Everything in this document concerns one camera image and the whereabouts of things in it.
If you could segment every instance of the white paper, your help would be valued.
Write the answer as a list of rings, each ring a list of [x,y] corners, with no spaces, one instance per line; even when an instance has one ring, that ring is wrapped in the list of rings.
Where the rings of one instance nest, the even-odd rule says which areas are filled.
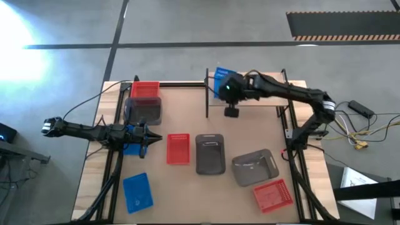
[[[378,182],[362,175],[361,173],[346,167],[343,171],[343,178],[341,188],[358,186],[363,184],[376,184]],[[346,200],[338,201],[338,203],[346,206],[352,210],[355,210],[371,219],[375,218],[376,209],[376,198],[375,199],[363,199],[363,200]]]

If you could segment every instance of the blue basket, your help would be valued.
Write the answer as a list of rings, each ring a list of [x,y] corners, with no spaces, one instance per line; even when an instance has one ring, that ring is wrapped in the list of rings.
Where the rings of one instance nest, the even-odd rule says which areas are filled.
[[[149,179],[145,172],[124,179],[122,185],[124,186],[126,208],[129,214],[153,206]]]
[[[226,75],[228,75],[229,73],[236,73],[235,71],[232,70],[228,70],[228,69],[224,69],[222,67],[217,67],[217,69],[215,70],[215,74],[214,74],[214,98],[218,98],[218,90],[219,90],[219,85],[221,83],[221,80],[223,78],[225,78]]]
[[[128,130],[132,131],[134,126],[128,125]],[[148,148],[144,147],[144,155],[148,153]],[[124,155],[140,155],[140,144],[124,144]]]

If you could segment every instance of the power adapter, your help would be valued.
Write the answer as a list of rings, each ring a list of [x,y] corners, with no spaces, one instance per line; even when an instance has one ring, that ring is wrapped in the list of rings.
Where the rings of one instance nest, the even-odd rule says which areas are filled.
[[[371,119],[372,116],[375,114],[374,111],[368,109],[367,107],[363,106],[355,100],[350,101],[348,107],[367,119]]]

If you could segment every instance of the dark gray tray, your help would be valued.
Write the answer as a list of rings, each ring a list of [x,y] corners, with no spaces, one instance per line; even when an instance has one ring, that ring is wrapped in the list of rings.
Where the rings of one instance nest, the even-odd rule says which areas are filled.
[[[242,187],[279,176],[273,155],[268,149],[233,158],[232,170],[236,182]]]

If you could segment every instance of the gray floor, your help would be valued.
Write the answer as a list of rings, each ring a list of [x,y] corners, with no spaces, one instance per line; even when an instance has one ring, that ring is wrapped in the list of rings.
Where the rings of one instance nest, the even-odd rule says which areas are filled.
[[[69,221],[88,142],[42,137],[40,129],[44,119],[63,116],[101,89],[109,56],[108,49],[12,47],[111,43],[121,5],[121,0],[0,1],[0,18],[5,17],[0,24],[13,24],[4,26],[0,37],[1,43],[7,43],[0,52],[0,123],[18,130],[19,145],[51,155],[51,162],[41,167],[40,175],[21,188],[12,206],[10,224]],[[358,10],[393,7],[389,0],[131,0],[120,43],[290,41],[286,11]],[[206,68],[216,66],[237,71],[286,68],[290,79],[305,79],[309,87],[328,91],[337,102],[356,99],[376,113],[395,113],[400,112],[399,52],[397,45],[119,49],[111,80],[132,79],[135,74],[145,80],[198,80]],[[93,123],[96,104],[83,105],[67,119]],[[362,118],[353,117],[358,128],[366,125]],[[388,119],[380,116],[377,124]],[[354,150],[346,140],[324,141],[323,146],[331,156],[358,170],[399,179],[399,135],[400,129],[392,128],[385,142],[370,142],[364,151]]]

